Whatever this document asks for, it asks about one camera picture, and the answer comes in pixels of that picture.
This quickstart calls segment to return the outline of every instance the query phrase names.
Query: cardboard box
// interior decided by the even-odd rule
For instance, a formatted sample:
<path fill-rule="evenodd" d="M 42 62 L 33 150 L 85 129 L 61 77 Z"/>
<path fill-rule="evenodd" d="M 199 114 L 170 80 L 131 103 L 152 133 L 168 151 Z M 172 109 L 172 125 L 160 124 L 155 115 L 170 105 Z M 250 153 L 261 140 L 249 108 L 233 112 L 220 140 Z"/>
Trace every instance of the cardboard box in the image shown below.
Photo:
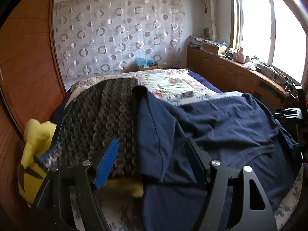
<path fill-rule="evenodd" d="M 201 42 L 201 47 L 212 54 L 221 54 L 226 51 L 226 46 L 219 46 L 207 42 Z"/>
<path fill-rule="evenodd" d="M 140 71 L 151 70 L 151 69 L 157 69 L 157 64 L 151 64 L 149 65 L 148 68 L 145 68 L 144 65 L 140 66 Z"/>

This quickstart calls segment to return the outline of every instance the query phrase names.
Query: pink figurine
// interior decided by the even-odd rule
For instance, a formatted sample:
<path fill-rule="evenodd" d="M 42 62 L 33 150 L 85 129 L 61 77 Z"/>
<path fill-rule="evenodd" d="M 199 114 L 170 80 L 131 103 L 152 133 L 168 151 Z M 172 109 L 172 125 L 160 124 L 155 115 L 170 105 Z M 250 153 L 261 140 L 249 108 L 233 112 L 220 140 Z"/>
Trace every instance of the pink figurine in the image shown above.
<path fill-rule="evenodd" d="M 238 61 L 240 63 L 244 63 L 244 60 L 245 60 L 243 51 L 244 51 L 243 48 L 239 48 L 238 52 L 236 53 L 236 61 Z"/>

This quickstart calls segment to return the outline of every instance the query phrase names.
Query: metal screw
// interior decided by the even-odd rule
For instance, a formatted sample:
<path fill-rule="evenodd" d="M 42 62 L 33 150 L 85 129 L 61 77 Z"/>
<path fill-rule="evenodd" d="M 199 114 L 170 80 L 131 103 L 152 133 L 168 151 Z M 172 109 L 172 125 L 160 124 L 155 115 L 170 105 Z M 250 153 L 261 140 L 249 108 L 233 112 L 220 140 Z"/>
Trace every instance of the metal screw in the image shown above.
<path fill-rule="evenodd" d="M 251 168 L 251 166 L 244 166 L 244 170 L 245 170 L 246 172 L 251 172 L 251 171 L 252 171 L 252 168 Z"/>
<path fill-rule="evenodd" d="M 51 169 L 50 169 L 52 172 L 56 172 L 59 170 L 59 167 L 58 166 L 53 166 Z"/>
<path fill-rule="evenodd" d="M 91 161 L 89 161 L 89 160 L 85 160 L 85 161 L 82 162 L 82 165 L 85 166 L 85 167 L 90 166 L 90 164 L 91 164 Z"/>
<path fill-rule="evenodd" d="M 218 167 L 218 166 L 220 166 L 220 161 L 213 160 L 212 165 L 215 166 L 215 167 Z"/>

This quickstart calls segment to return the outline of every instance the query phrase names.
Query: beige curtain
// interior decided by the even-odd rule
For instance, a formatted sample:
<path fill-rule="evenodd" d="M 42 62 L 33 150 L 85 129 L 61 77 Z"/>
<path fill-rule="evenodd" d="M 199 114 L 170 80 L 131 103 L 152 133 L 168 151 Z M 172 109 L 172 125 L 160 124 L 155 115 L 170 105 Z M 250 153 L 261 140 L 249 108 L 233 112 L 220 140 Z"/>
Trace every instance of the beige curtain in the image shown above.
<path fill-rule="evenodd" d="M 216 0 L 204 0 L 207 8 L 207 13 L 210 15 L 210 39 L 212 41 L 217 40 L 216 32 Z"/>

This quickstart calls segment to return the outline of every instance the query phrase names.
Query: window frame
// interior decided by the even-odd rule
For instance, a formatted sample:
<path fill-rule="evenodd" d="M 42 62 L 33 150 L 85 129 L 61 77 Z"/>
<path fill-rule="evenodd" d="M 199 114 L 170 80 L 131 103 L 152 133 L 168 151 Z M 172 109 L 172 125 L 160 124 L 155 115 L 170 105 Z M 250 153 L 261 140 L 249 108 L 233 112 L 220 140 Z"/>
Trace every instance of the window frame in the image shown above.
<path fill-rule="evenodd" d="M 270 45 L 270 53 L 268 64 L 272 66 L 274 51 L 275 51 L 275 41 L 276 41 L 276 16 L 275 16 L 275 8 L 274 8 L 274 0 L 269 0 L 270 8 L 271 8 L 271 19 L 272 19 L 272 30 L 271 30 L 271 45 Z M 298 10 L 294 10 L 294 5 L 287 3 L 289 9 L 294 13 L 298 21 L 302 24 L 302 20 L 305 18 L 303 15 L 301 18 L 298 18 Z M 234 49 L 238 49 L 242 44 L 242 36 L 243 36 L 243 10 L 242 10 L 242 0 L 231 0 L 231 33 L 230 33 L 230 47 Z M 275 67 L 275 70 L 282 72 L 287 77 L 291 78 L 295 85 L 303 85 L 305 90 L 308 90 L 308 36 L 307 36 L 307 27 L 304 27 L 304 32 L 306 33 L 306 57 L 304 70 L 302 74 L 301 81 L 295 81 L 290 75 L 286 74 L 284 71 Z"/>

